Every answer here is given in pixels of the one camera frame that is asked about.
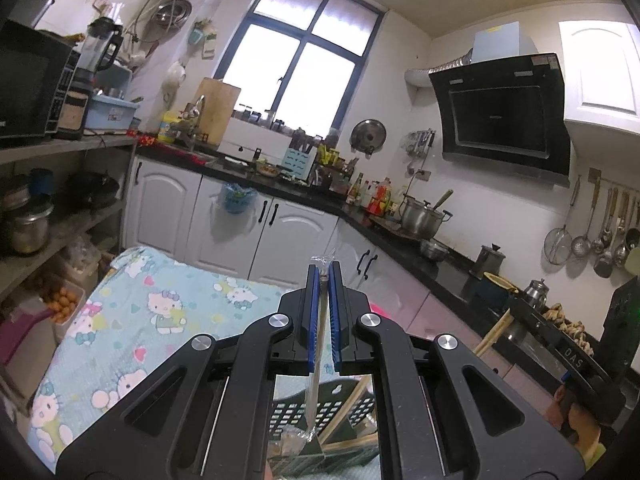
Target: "window pane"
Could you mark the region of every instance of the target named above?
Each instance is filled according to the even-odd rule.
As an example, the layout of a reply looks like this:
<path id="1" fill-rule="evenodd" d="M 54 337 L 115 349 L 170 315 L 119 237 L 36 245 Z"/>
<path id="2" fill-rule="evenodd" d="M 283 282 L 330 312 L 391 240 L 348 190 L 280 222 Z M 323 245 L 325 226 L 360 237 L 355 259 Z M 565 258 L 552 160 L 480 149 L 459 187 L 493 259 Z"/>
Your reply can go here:
<path id="1" fill-rule="evenodd" d="M 268 28 L 251 25 L 223 79 L 229 85 L 241 88 L 236 103 L 250 106 L 262 113 L 273 105 L 299 41 Z"/>
<path id="2" fill-rule="evenodd" d="M 307 30 L 322 0 L 260 0 L 256 14 Z"/>
<path id="3" fill-rule="evenodd" d="M 277 117 L 293 129 L 322 138 L 329 133 L 354 64 L 308 44 L 284 92 Z"/>
<path id="4" fill-rule="evenodd" d="M 378 15 L 351 0 L 329 0 L 313 33 L 362 56 Z"/>

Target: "hello kitty tablecloth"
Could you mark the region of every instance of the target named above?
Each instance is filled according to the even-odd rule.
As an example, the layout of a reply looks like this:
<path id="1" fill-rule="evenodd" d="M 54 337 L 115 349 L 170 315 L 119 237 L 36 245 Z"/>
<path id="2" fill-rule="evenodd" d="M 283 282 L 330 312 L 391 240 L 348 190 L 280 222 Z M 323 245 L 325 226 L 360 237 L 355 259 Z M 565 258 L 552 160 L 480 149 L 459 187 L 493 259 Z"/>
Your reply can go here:
<path id="1" fill-rule="evenodd" d="M 69 327 L 33 401 L 28 444 L 52 470 L 80 433 L 199 333 L 230 337 L 278 310 L 287 291 L 179 263 L 151 248 L 132 248 Z M 335 378 L 329 331 L 321 381 Z M 306 387 L 279 376 L 275 398 Z"/>

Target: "window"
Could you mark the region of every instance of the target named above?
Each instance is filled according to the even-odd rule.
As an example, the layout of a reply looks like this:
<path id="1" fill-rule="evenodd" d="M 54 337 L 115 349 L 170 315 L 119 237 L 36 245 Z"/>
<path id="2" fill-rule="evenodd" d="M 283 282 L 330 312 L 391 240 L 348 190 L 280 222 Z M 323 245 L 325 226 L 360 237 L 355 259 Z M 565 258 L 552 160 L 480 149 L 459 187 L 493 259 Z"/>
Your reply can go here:
<path id="1" fill-rule="evenodd" d="M 383 13 L 360 0 L 256 0 L 215 77 L 308 135 L 339 128 Z"/>

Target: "window frame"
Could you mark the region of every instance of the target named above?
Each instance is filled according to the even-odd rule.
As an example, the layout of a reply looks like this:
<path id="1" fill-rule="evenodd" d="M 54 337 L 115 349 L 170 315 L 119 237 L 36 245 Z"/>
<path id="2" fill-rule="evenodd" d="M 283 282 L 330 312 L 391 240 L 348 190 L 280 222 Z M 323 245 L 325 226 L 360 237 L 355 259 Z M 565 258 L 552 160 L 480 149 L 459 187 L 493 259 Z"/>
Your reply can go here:
<path id="1" fill-rule="evenodd" d="M 358 82 L 360 81 L 360 77 L 362 76 L 362 72 L 367 63 L 367 59 L 369 57 L 369 53 L 371 51 L 373 43 L 376 39 L 376 36 L 378 35 L 378 31 L 380 30 L 380 25 L 382 24 L 382 19 L 385 16 L 385 11 L 378 9 L 377 7 L 374 7 L 371 4 L 368 4 L 363 0 L 351 0 L 352 2 L 357 3 L 377 14 L 376 23 L 373 26 L 371 35 L 369 36 L 369 41 L 367 41 L 367 46 L 365 47 L 364 52 L 362 53 L 362 56 L 358 56 L 357 54 L 354 54 L 350 50 L 347 50 L 341 46 L 336 45 L 335 43 L 332 43 L 331 41 L 325 40 L 324 38 L 320 38 L 319 36 L 314 36 L 312 34 L 311 31 L 313 30 L 314 26 L 318 22 L 318 19 L 320 18 L 320 15 L 324 11 L 324 8 L 326 7 L 329 0 L 322 0 L 322 2 L 320 3 L 320 6 L 318 7 L 318 10 L 316 10 L 316 14 L 311 20 L 311 24 L 308 26 L 306 30 L 302 30 L 293 25 L 289 25 L 289 23 L 280 22 L 278 20 L 269 18 L 267 16 L 263 16 L 261 14 L 256 14 L 255 8 L 258 6 L 260 1 L 261 0 L 254 0 L 251 7 L 249 7 L 247 14 L 242 19 L 242 22 L 240 23 L 238 30 L 236 30 L 236 33 L 234 34 L 233 38 L 231 39 L 231 42 L 229 43 L 228 47 L 225 50 L 225 53 L 222 55 L 222 58 L 220 59 L 220 63 L 218 64 L 218 67 L 216 68 L 216 73 L 214 74 L 214 78 L 215 79 L 224 78 L 227 70 L 229 69 L 229 66 L 231 65 L 231 62 L 234 56 L 236 55 L 236 51 L 238 50 L 240 43 L 242 42 L 242 40 L 244 40 L 244 35 L 249 30 L 249 27 L 251 25 L 258 25 L 259 27 L 267 28 L 269 30 L 274 30 L 275 32 L 279 32 L 291 38 L 297 39 L 300 42 L 300 44 L 298 45 L 298 49 L 296 50 L 296 53 L 293 55 L 293 58 L 289 63 L 289 67 L 287 68 L 287 71 L 284 73 L 284 76 L 282 77 L 282 81 L 280 83 L 280 86 L 278 87 L 278 91 L 276 92 L 276 95 L 273 99 L 273 103 L 271 104 L 271 109 L 277 110 L 278 107 L 280 106 L 280 102 L 282 101 L 284 92 L 286 91 L 287 86 L 289 85 L 291 76 L 293 75 L 293 72 L 296 66 L 298 65 L 298 61 L 300 60 L 300 56 L 302 56 L 302 52 L 306 47 L 306 45 L 310 43 L 320 48 L 324 48 L 325 50 L 331 52 L 332 54 L 336 54 L 337 56 L 343 57 L 344 59 L 347 59 L 354 64 L 353 72 L 351 73 L 351 77 L 349 79 L 347 87 L 344 90 L 344 94 L 340 100 L 338 109 L 336 110 L 334 120 L 332 121 L 332 127 L 340 129 L 342 126 L 342 122 L 344 121 L 344 117 L 347 113 L 349 104 L 351 103 L 351 99 L 353 98 L 353 95 L 355 93 L 355 89 L 358 85 Z"/>

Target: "microwave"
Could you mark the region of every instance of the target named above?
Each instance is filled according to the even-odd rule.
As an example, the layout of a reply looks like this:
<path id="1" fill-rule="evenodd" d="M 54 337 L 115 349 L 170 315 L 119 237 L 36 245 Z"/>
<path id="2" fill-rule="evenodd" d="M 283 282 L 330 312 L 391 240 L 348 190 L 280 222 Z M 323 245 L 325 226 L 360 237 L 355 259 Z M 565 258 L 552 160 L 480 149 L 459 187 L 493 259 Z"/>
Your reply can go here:
<path id="1" fill-rule="evenodd" d="M 0 142 L 56 133 L 78 61 L 73 46 L 6 20 L 0 29 Z"/>

